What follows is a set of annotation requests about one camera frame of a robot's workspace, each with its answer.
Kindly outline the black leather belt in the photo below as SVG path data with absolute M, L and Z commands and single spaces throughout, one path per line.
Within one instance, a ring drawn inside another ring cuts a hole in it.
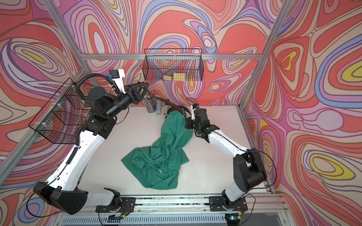
M 167 108 L 167 114 L 170 114 L 171 112 L 173 111 L 178 111 L 180 112 L 182 115 L 185 115 L 186 113 L 188 113 L 189 115 L 191 115 L 191 112 L 190 110 L 185 107 L 185 106 L 182 106 L 182 105 L 176 105 L 174 103 L 172 103 L 170 100 L 167 100 L 167 99 L 164 99 L 164 98 L 160 98 L 160 97 L 155 97 L 153 96 L 154 99 L 155 99 L 155 102 L 157 100 L 161 100 L 162 101 L 162 107 L 163 107 L 163 104 L 164 104 L 164 107 Z

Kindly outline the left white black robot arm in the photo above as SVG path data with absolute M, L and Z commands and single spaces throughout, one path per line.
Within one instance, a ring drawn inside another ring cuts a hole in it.
M 76 131 L 75 145 L 58 169 L 46 182 L 37 182 L 33 192 L 47 204 L 73 215 L 86 207 L 96 206 L 108 212 L 130 212 L 121 195 L 111 188 L 85 191 L 78 188 L 88 162 L 116 125 L 116 115 L 131 104 L 140 103 L 147 93 L 147 82 L 135 83 L 114 96 L 103 87 L 91 89 L 86 96 L 76 87 L 77 95 L 91 108 L 85 123 Z

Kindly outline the green trousers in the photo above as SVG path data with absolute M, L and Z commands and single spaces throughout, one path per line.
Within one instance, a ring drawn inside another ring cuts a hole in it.
M 137 147 L 122 159 L 143 187 L 170 190 L 178 186 L 181 165 L 189 162 L 183 148 L 193 136 L 185 122 L 186 117 L 178 111 L 169 113 L 160 137 L 151 146 Z

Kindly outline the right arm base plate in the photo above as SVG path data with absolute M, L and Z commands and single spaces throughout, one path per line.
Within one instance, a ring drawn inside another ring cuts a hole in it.
M 210 211 L 237 211 L 246 212 L 248 206 L 244 197 L 241 197 L 235 201 L 229 201 L 226 196 L 210 196 L 209 203 L 206 203 L 210 207 Z

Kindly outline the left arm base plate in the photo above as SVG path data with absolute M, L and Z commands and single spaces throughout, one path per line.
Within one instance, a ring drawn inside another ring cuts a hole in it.
M 108 206 L 97 206 L 97 213 L 132 213 L 135 207 L 135 197 L 116 198 Z

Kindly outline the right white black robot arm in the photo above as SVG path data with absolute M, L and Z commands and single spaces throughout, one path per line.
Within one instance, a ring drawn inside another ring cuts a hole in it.
M 195 136 L 219 148 L 233 162 L 233 183 L 222 192 L 224 203 L 237 201 L 250 190 L 267 180 L 267 173 L 260 152 L 248 149 L 226 136 L 218 126 L 210 123 L 207 111 L 193 104 L 189 110 L 185 128 L 192 129 Z

